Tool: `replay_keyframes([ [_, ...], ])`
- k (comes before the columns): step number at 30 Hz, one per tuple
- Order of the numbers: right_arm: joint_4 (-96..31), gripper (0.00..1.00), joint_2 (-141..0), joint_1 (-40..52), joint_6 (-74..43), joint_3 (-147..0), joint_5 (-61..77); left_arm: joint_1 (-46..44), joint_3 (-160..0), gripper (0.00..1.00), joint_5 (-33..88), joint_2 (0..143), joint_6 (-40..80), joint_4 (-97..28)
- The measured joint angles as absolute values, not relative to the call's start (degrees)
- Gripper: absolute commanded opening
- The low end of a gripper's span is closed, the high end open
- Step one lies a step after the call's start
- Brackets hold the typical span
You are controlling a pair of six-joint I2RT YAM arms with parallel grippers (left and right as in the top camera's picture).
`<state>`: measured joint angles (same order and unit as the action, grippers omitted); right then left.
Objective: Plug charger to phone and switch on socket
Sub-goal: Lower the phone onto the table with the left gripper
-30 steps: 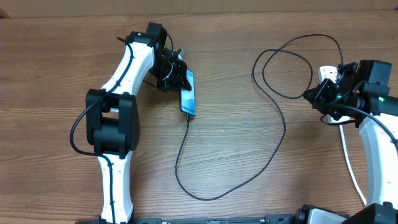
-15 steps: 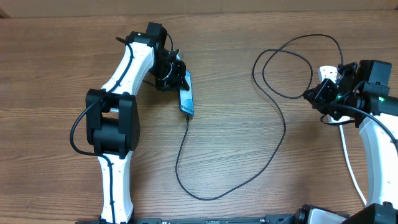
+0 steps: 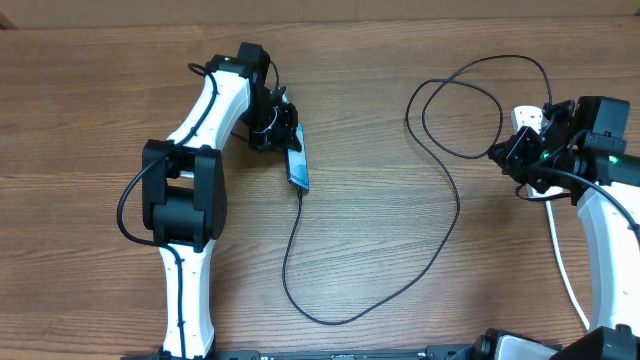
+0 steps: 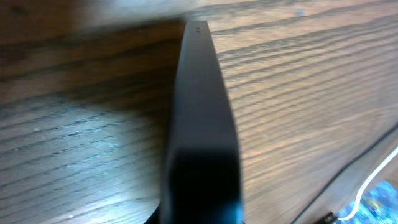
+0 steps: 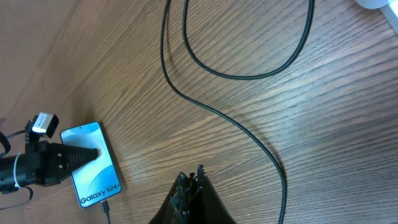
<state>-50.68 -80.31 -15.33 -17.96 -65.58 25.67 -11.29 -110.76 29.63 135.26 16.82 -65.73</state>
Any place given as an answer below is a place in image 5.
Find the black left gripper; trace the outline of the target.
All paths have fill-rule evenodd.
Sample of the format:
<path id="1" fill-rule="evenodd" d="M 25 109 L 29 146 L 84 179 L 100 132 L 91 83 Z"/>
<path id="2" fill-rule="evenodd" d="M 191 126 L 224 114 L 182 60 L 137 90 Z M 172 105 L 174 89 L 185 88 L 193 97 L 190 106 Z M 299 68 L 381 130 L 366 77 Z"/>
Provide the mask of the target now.
<path id="1" fill-rule="evenodd" d="M 97 149 L 67 146 L 40 141 L 25 145 L 25 176 L 28 185 L 50 187 L 60 184 L 67 177 L 94 161 Z"/>

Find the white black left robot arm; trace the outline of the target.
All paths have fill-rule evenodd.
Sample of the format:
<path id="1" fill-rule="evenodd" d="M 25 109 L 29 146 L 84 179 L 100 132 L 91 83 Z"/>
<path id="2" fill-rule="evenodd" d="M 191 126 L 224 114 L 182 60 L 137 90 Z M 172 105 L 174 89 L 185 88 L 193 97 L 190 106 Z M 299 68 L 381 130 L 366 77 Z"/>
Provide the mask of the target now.
<path id="1" fill-rule="evenodd" d="M 28 142 L 25 153 L 1 157 L 1 192 L 8 194 L 31 184 L 43 187 L 60 184 L 98 156 L 97 149 L 48 141 Z"/>

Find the white power strip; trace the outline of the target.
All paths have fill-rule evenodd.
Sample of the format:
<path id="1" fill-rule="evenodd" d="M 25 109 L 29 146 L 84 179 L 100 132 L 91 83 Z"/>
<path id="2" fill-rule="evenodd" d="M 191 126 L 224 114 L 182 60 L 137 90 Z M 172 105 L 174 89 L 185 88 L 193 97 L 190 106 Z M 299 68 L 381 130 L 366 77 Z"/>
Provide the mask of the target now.
<path id="1" fill-rule="evenodd" d="M 391 8 L 390 5 L 386 5 L 384 7 L 381 7 L 380 11 L 383 13 L 389 25 L 397 34 L 397 10 Z"/>

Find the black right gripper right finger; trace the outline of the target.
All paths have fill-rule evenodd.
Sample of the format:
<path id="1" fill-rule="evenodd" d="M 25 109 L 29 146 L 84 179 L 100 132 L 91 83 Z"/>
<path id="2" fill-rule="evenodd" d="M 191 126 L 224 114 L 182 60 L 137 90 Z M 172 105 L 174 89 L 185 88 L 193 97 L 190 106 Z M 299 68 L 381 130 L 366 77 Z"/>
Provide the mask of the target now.
<path id="1" fill-rule="evenodd" d="M 189 223 L 236 224 L 201 164 L 196 174 L 190 174 L 188 216 Z"/>

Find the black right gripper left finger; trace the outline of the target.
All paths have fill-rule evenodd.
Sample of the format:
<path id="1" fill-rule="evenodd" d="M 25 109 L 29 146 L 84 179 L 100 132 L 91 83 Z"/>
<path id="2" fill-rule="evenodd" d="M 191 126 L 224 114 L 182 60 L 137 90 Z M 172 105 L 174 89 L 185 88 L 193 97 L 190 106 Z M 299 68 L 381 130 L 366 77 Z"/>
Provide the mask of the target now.
<path id="1" fill-rule="evenodd" d="M 190 178 L 179 173 L 158 212 L 149 224 L 187 224 L 190 219 L 188 196 Z"/>

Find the Samsung Galaxy smartphone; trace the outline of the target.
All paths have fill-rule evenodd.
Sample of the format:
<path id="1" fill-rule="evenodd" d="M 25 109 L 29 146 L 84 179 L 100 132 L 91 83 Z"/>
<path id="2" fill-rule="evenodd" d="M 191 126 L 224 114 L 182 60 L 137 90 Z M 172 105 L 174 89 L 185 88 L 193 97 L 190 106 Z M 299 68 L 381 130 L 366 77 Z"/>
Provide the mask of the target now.
<path id="1" fill-rule="evenodd" d="M 72 173 L 80 207 L 90 207 L 122 191 L 122 185 L 99 122 L 64 129 L 60 133 L 60 138 L 65 145 L 95 149 L 98 152 L 95 160 Z"/>

